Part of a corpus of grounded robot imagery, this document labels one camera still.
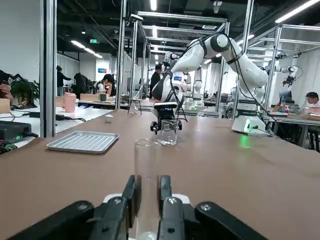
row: robotic arm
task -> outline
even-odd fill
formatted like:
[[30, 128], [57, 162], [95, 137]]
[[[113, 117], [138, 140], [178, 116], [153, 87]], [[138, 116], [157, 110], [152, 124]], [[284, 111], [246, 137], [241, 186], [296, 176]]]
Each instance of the robotic arm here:
[[[175, 102], [177, 108], [172, 109], [174, 114], [182, 107], [184, 95], [182, 84], [172, 81], [173, 73], [196, 71], [204, 58], [211, 59], [218, 53], [222, 55], [232, 70], [239, 74], [237, 82], [240, 89], [239, 102], [232, 129], [245, 134], [263, 133], [261, 130], [265, 129], [265, 124], [257, 117], [259, 103], [253, 92], [255, 88], [261, 88], [267, 83], [268, 74], [250, 61], [241, 47], [222, 32], [216, 32], [192, 41], [180, 58], [173, 61], [163, 78], [155, 85], [152, 95], [161, 103]], [[159, 122], [164, 119], [157, 112], [155, 115]]]
[[284, 87], [286, 84], [288, 84], [288, 87], [290, 87], [294, 81], [297, 79], [296, 73], [298, 71], [298, 68], [296, 66], [275, 66], [274, 67], [275, 72], [281, 72], [284, 74], [289, 73], [288, 77], [282, 82], [282, 86]]

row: silver tray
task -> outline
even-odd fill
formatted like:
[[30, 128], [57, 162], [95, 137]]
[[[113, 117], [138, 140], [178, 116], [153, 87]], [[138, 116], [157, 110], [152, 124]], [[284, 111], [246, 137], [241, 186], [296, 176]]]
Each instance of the silver tray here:
[[49, 150], [85, 153], [85, 154], [103, 154], [119, 138], [118, 134], [93, 132], [93, 131], [74, 131], [46, 146]]

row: black device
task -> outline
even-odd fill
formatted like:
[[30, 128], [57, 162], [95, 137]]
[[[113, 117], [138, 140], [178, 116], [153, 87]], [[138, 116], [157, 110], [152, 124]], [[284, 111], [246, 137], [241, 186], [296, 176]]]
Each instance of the black device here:
[[32, 134], [31, 124], [13, 121], [0, 121], [0, 139], [9, 143], [19, 142]]
[[[155, 132], [157, 135], [158, 131], [161, 131], [162, 120], [174, 120], [175, 113], [174, 109], [178, 107], [178, 104], [174, 101], [172, 102], [156, 102], [154, 104], [154, 109], [157, 111], [158, 121], [153, 121], [150, 126], [151, 132]], [[178, 128], [182, 130], [182, 123], [178, 120]]]
[[290, 90], [280, 91], [279, 97], [280, 97], [279, 105], [281, 105], [281, 103], [286, 103], [286, 104], [295, 103], [295, 101], [292, 100], [292, 92]]
[[[132, 175], [122, 196], [96, 208], [88, 201], [77, 201], [8, 240], [127, 240], [139, 212], [140, 191]], [[172, 197], [170, 176], [161, 176], [158, 193], [157, 240], [266, 240], [213, 202], [193, 208]]]

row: brown table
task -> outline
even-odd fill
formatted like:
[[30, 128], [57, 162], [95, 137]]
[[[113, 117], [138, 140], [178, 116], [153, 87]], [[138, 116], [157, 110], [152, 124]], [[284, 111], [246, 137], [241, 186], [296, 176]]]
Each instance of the brown table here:
[[[0, 158], [0, 239], [7, 238], [72, 202], [98, 206], [122, 192], [134, 173], [134, 142], [150, 138], [151, 112], [114, 112], [68, 129], [120, 134], [104, 155], [46, 150], [36, 139]], [[232, 121], [188, 117], [178, 144], [162, 147], [161, 174], [172, 190], [196, 204], [213, 201], [271, 240], [319, 240], [320, 157], [273, 137], [231, 131]]]

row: clear glass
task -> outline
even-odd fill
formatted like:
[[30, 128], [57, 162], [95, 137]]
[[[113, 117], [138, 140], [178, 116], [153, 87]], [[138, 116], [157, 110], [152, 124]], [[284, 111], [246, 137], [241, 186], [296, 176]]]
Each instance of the clear glass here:
[[132, 101], [130, 109], [129, 109], [129, 115], [136, 115], [138, 112], [138, 108], [136, 106], [136, 102]]
[[158, 160], [160, 144], [141, 139], [134, 144], [134, 175], [141, 193], [136, 219], [136, 240], [156, 240], [160, 220], [158, 203]]
[[174, 146], [178, 138], [178, 121], [162, 120], [161, 121], [161, 144], [165, 146]]

